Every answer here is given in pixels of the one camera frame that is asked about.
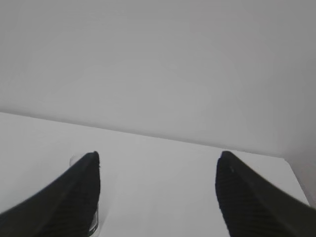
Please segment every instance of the white wall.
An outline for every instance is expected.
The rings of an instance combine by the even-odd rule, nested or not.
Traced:
[[[315,10],[2,0],[0,111],[285,157],[312,200]]]

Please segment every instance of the gray wall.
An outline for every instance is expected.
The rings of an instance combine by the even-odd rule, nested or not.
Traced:
[[[313,202],[315,10],[2,0],[0,111],[284,157]]]

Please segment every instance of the white table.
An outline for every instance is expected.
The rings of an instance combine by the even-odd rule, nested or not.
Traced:
[[[229,236],[214,188],[222,149],[4,113],[0,211],[52,182],[73,154],[90,151],[101,159],[101,237]],[[285,160],[234,153],[307,203]]]

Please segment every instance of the transparent object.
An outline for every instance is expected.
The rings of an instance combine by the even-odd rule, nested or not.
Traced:
[[[72,156],[70,158],[69,165],[72,166],[78,160],[80,160],[84,155],[85,155],[85,153]],[[99,228],[99,207],[98,207],[97,211],[95,212],[95,214],[93,216],[93,220],[92,220],[91,226],[89,228],[88,237],[98,237],[99,232],[100,232],[100,228]]]

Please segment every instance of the ribbed rubber pad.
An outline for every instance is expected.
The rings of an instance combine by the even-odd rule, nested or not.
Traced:
[[[223,152],[218,160],[215,188],[231,237],[316,237],[315,210],[230,152]]]
[[[0,215],[0,237],[87,237],[99,195],[99,155],[93,152]]]

